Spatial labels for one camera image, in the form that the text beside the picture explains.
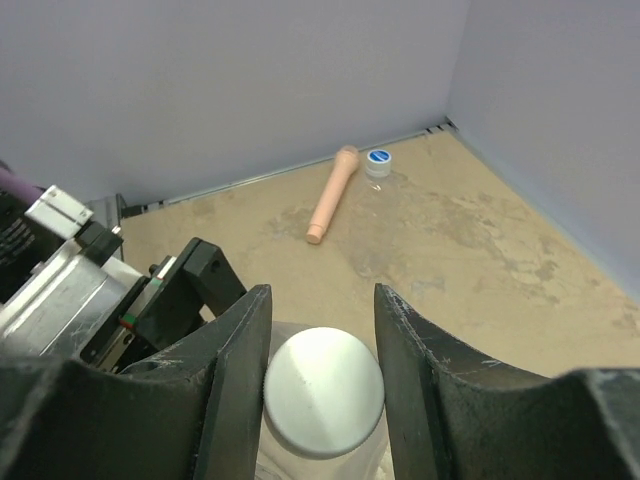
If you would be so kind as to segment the blue bottle cap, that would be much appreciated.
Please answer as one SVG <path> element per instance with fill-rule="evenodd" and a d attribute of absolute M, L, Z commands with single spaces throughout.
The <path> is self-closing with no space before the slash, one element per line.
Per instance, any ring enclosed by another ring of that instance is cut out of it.
<path fill-rule="evenodd" d="M 372 178 L 385 178 L 392 170 L 392 155 L 383 149 L 370 150 L 366 156 L 365 172 Z"/>

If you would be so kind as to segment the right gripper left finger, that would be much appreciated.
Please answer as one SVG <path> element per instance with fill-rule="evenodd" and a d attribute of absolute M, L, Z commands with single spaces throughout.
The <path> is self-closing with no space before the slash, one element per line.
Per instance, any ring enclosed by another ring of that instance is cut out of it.
<path fill-rule="evenodd" d="M 272 292 L 121 374 L 70 358 L 1 361 L 5 479 L 250 479 L 262 418 Z"/>

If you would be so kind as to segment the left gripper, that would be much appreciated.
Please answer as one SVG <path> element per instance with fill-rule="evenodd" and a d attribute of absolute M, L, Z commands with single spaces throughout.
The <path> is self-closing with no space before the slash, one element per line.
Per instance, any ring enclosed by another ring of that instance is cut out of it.
<path fill-rule="evenodd" d="M 201 327 L 203 306 L 217 318 L 247 293 L 219 246 L 193 238 L 188 247 L 108 308 L 79 348 L 80 360 L 122 373 Z"/>

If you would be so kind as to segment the white bottle cap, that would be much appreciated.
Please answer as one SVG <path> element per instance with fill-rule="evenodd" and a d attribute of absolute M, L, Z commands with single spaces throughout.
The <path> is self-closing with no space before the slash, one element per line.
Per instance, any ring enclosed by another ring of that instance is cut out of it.
<path fill-rule="evenodd" d="M 263 382 L 276 435 L 293 451 L 334 458 L 362 445 L 384 408 L 380 366 L 365 343 L 331 327 L 302 330 L 278 348 Z"/>

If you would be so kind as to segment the small clear plastic bottle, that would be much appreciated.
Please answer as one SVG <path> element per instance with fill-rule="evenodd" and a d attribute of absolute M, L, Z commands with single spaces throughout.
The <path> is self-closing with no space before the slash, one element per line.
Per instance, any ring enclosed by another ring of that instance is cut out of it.
<path fill-rule="evenodd" d="M 393 168 L 385 178 L 368 176 L 365 172 L 367 153 L 363 171 L 350 187 L 342 248 L 358 276 L 391 284 L 399 264 L 398 235 L 404 227 L 402 187 L 405 178 Z"/>

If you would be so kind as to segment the large clear plastic bottle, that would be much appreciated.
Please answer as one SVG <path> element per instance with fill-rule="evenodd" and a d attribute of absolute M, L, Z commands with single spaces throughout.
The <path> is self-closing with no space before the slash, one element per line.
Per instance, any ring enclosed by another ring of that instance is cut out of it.
<path fill-rule="evenodd" d="M 294 334 L 315 328 L 276 322 L 272 327 L 268 365 L 278 348 Z M 371 436 L 355 450 L 334 458 L 311 458 L 287 447 L 263 408 L 255 476 L 258 479 L 384 479 L 390 476 L 390 452 L 384 408 Z"/>

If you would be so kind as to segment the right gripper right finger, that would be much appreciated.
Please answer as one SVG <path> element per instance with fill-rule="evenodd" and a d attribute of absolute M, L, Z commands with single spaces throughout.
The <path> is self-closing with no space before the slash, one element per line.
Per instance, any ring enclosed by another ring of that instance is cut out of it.
<path fill-rule="evenodd" d="M 441 329 L 374 289 L 386 418 L 399 479 L 635 479 L 639 372 L 546 378 Z"/>

